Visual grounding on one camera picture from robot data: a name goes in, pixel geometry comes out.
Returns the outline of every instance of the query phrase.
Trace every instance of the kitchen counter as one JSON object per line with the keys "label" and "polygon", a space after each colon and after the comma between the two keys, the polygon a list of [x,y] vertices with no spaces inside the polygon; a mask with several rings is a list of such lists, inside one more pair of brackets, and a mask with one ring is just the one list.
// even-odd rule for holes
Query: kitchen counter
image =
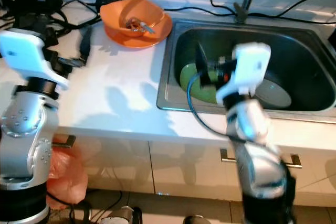
{"label": "kitchen counter", "polygon": [[[205,19],[218,20],[210,16]],[[230,17],[221,20],[232,22]],[[310,28],[322,39],[333,29],[264,19],[250,19],[249,23]],[[52,49],[62,57],[75,57],[78,41],[79,31],[73,31],[60,38],[59,45]],[[191,113],[156,107],[164,49],[165,41],[146,49],[119,46],[107,38],[102,23],[96,24],[87,66],[74,69],[69,77],[69,90],[60,91],[58,132],[226,146],[227,138],[202,128]],[[0,59],[0,113],[8,106],[13,87],[23,83],[24,80]],[[202,114],[202,118],[219,131],[225,129],[224,115]],[[274,144],[336,151],[334,124],[273,119],[271,122],[269,141]]]}

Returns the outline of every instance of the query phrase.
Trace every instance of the drawer handle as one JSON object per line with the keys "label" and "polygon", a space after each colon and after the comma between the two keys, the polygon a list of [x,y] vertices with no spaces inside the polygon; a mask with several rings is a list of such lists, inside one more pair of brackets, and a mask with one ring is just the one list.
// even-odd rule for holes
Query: drawer handle
{"label": "drawer handle", "polygon": [[[229,162],[229,163],[235,163],[237,162],[235,158],[228,157],[227,155],[227,149],[220,149],[220,158],[222,159],[222,162]],[[292,159],[292,163],[286,163],[288,168],[295,168],[295,169],[302,169],[301,161],[298,155],[296,154],[290,154],[290,157]]]}
{"label": "drawer handle", "polygon": [[75,143],[76,137],[69,135],[66,143],[53,143],[53,147],[71,149]]}

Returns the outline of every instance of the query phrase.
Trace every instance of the stainless steel sink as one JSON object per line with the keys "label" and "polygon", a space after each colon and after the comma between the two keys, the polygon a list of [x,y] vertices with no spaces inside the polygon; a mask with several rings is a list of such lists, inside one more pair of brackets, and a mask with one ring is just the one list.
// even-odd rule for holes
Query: stainless steel sink
{"label": "stainless steel sink", "polygon": [[[233,47],[245,42],[264,42],[271,47],[265,78],[281,86],[291,104],[272,109],[263,104],[272,118],[336,123],[336,60],[311,30],[235,25],[217,22],[174,20],[165,50],[157,106],[160,109],[189,111],[185,91],[180,87],[184,66],[195,62],[197,43],[209,61],[230,60]],[[217,104],[193,99],[200,112],[224,114]]]}

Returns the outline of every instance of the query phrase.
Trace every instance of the sink faucet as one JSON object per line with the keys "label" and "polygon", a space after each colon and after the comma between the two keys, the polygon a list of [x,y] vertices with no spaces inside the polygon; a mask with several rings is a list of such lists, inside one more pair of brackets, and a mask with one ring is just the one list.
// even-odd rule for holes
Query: sink faucet
{"label": "sink faucet", "polygon": [[252,0],[244,0],[240,6],[237,2],[233,4],[237,12],[235,22],[238,24],[244,24],[247,19],[248,9],[251,5]]}

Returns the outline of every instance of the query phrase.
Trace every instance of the tiled floor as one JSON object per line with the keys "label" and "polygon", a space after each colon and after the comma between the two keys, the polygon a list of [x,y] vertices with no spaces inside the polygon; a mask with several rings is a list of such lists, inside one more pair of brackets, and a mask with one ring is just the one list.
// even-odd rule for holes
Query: tiled floor
{"label": "tiled floor", "polygon": [[[106,209],[118,198],[118,191],[99,190],[89,193],[87,201],[94,208],[92,223],[98,220],[101,214],[96,215],[99,212],[97,209]],[[112,209],[126,205],[141,208],[144,224],[182,224],[184,217],[188,215],[202,215],[211,224],[242,223],[243,209],[239,202],[123,193],[120,202]],[[298,224],[336,224],[336,208],[295,206],[295,213]],[[68,210],[53,212],[49,223],[67,223],[68,215]],[[81,216],[81,211],[76,211],[76,218],[79,219]]]}

